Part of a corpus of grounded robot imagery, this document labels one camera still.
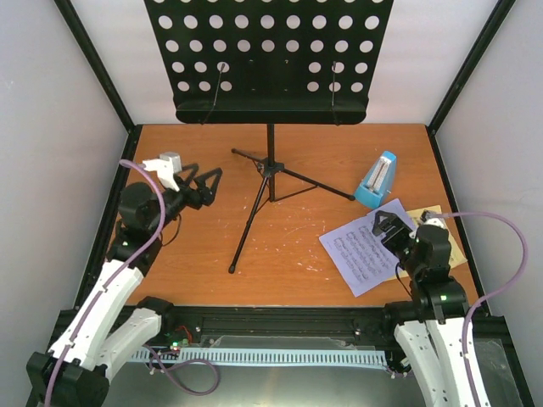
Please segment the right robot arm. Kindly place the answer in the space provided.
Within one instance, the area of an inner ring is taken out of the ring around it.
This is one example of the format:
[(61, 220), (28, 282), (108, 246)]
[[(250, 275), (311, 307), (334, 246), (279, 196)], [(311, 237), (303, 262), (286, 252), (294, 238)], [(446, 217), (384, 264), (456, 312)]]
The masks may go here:
[(488, 406), (475, 354), (467, 295), (450, 274), (451, 243), (445, 223), (423, 212), (417, 228), (382, 209), (374, 236), (410, 278), (410, 300), (386, 304), (385, 320), (404, 359), (392, 370), (414, 374), (427, 406)]

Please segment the yellow sheet music page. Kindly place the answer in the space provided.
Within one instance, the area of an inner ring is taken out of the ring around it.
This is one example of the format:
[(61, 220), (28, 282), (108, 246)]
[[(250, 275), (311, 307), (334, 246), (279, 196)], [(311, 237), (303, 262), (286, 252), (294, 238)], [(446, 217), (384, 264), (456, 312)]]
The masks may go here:
[(426, 270), (438, 271), (454, 269), (467, 262), (449, 228), (442, 229), (437, 226), (418, 225), (419, 217), (424, 210), (440, 214), (439, 205), (426, 208), (408, 210), (407, 216), (413, 223), (411, 245), (407, 253), (402, 255), (397, 276), (414, 280), (422, 277)]

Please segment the blue metronome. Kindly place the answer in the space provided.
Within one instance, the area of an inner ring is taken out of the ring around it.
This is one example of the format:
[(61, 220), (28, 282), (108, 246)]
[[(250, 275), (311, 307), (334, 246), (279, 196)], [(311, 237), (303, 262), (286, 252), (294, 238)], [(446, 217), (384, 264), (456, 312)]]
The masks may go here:
[(356, 188), (355, 199), (369, 209), (380, 207), (390, 194), (396, 166), (396, 156), (384, 151)]

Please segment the black music stand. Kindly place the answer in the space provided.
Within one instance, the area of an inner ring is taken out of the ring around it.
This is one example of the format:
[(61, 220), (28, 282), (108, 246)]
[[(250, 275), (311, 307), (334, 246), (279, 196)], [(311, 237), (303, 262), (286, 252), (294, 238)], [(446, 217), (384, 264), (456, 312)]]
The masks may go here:
[(148, 18), (184, 124), (263, 124), (267, 154), (252, 212), (276, 198), (278, 124), (356, 125), (390, 1), (148, 1)]

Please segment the white sheet music page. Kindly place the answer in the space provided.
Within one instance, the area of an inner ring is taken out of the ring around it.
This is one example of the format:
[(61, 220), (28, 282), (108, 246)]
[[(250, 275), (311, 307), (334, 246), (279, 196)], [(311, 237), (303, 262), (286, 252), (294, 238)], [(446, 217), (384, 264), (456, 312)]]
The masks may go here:
[(319, 237), (356, 297), (395, 277), (398, 259), (382, 244), (384, 235), (372, 233), (376, 213), (373, 210)]

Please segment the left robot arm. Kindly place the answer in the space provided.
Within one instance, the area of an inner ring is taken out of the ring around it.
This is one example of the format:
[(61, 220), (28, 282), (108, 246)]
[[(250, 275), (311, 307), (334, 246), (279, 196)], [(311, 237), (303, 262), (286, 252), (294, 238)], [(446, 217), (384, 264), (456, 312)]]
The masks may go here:
[(222, 176), (215, 168), (199, 174), (197, 164), (182, 176), (180, 158), (163, 153), (141, 164), (123, 159), (120, 166), (143, 177), (120, 195), (120, 225), (98, 279), (72, 322), (46, 353), (35, 352), (26, 371), (44, 406), (100, 406), (115, 376), (150, 340), (164, 342), (176, 331), (172, 303), (142, 300), (115, 327), (127, 299), (150, 272), (163, 247), (162, 231), (185, 208), (210, 206)]

